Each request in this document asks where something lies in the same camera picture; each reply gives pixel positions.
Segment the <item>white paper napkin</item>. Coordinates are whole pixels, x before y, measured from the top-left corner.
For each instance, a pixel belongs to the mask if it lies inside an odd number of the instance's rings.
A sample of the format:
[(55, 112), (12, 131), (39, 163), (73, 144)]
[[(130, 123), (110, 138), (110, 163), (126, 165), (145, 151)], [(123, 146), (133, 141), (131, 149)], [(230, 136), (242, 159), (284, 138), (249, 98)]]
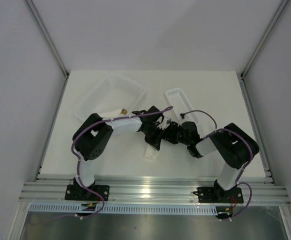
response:
[(154, 147), (147, 145), (143, 157), (148, 160), (155, 161), (159, 155), (159, 151)]

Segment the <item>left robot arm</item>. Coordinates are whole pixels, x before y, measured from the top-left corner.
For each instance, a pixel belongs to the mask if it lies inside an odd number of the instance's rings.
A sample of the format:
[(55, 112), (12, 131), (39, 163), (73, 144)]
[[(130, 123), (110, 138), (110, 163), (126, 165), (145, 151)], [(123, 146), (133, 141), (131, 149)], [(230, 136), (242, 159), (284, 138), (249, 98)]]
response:
[(152, 106), (147, 111), (134, 111), (114, 118), (91, 114), (72, 137), (71, 152), (78, 158), (76, 194), (83, 200), (89, 200), (94, 195), (94, 167), (88, 162), (100, 157), (112, 136), (142, 132), (145, 142), (159, 151), (163, 129), (157, 120), (164, 120), (164, 113), (172, 109), (169, 106), (158, 110)]

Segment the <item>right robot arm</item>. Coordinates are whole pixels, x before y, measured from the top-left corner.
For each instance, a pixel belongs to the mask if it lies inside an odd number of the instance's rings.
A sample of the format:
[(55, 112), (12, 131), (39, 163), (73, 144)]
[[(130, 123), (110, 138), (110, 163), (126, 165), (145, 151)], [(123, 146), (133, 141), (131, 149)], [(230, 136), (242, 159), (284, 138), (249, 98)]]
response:
[(197, 159), (218, 152), (225, 164), (214, 182), (214, 197), (225, 202), (232, 196), (244, 169), (260, 151), (257, 142), (236, 124), (230, 123), (209, 136), (200, 137), (197, 125), (186, 121), (172, 122), (163, 130), (162, 138), (171, 144), (183, 144), (189, 154)]

